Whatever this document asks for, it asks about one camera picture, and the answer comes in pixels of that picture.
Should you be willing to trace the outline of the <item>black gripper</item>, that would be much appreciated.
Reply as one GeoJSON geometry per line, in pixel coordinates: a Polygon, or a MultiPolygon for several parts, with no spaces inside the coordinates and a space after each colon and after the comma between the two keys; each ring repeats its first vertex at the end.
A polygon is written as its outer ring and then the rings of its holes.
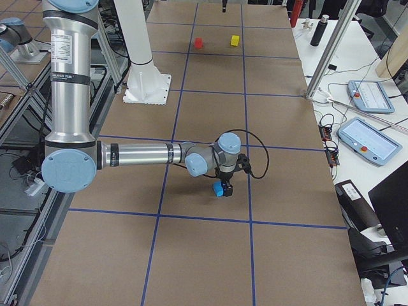
{"type": "Polygon", "coordinates": [[[233,177],[235,172],[238,172],[238,170],[234,169],[231,171],[222,171],[220,168],[215,169],[215,176],[222,184],[224,197],[229,197],[233,194],[233,186],[230,184],[230,179],[233,177]]]}

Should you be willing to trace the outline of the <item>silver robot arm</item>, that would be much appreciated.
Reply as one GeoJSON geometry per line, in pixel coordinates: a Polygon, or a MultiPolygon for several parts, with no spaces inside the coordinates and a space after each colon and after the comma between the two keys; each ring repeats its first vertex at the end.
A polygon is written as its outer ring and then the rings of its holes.
{"type": "Polygon", "coordinates": [[[106,144],[91,135],[91,39],[99,24],[97,1],[44,1],[43,20],[51,32],[52,127],[45,138],[41,174],[62,193],[88,187],[104,167],[184,164],[193,177],[214,171],[217,196],[231,196],[231,177],[244,160],[240,138],[231,132],[215,143],[106,144]]]}

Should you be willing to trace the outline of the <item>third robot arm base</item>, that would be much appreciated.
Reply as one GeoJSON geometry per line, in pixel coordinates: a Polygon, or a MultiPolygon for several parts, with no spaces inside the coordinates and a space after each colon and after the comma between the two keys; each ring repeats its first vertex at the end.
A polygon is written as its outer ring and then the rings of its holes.
{"type": "Polygon", "coordinates": [[[17,64],[39,64],[46,56],[27,27],[17,17],[1,20],[1,48],[17,64]]]}

